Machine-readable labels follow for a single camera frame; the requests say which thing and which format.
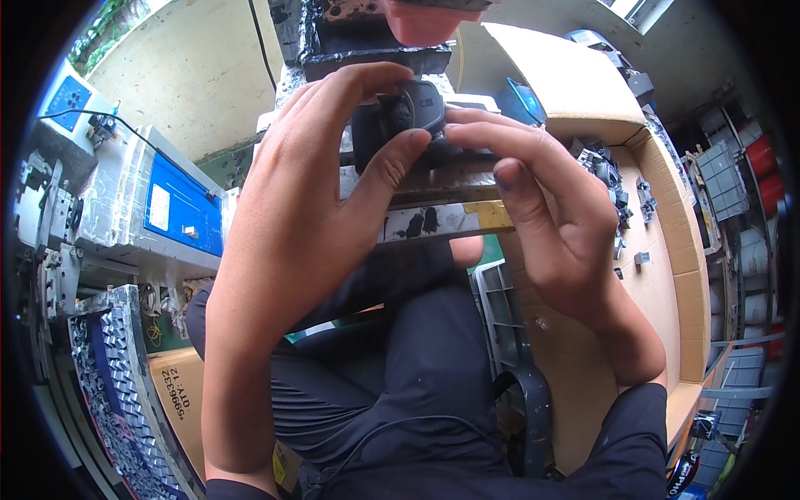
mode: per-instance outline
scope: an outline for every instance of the black key fob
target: black key fob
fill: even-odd
[[[433,83],[403,80],[398,82],[398,89],[402,100],[392,110],[393,121],[405,122],[406,128],[425,129],[431,135],[442,131],[445,103]]]

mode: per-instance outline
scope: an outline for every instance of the pink object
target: pink object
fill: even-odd
[[[477,21],[482,11],[423,7],[395,0],[378,0],[392,34],[406,46],[428,47],[447,41],[461,21]]]

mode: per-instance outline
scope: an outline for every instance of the white paper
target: white paper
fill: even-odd
[[[150,197],[150,224],[164,231],[170,228],[170,193],[158,184],[153,184]]]

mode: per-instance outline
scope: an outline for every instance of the yellow wire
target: yellow wire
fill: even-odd
[[[161,337],[163,333],[158,326],[157,318],[153,320],[153,325],[147,328],[147,336],[150,337],[150,341],[153,343],[154,347],[161,347]]]
[[[458,81],[455,84],[455,93],[461,91],[461,80],[464,79],[464,42],[461,40],[461,31],[455,29],[455,39],[458,40]]]

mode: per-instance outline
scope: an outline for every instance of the right hand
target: right hand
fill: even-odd
[[[622,288],[611,265],[618,215],[606,185],[542,129],[476,109],[448,109],[446,121],[449,142],[502,158],[494,178],[530,280],[549,306],[592,327]],[[542,188],[554,196],[555,217]]]

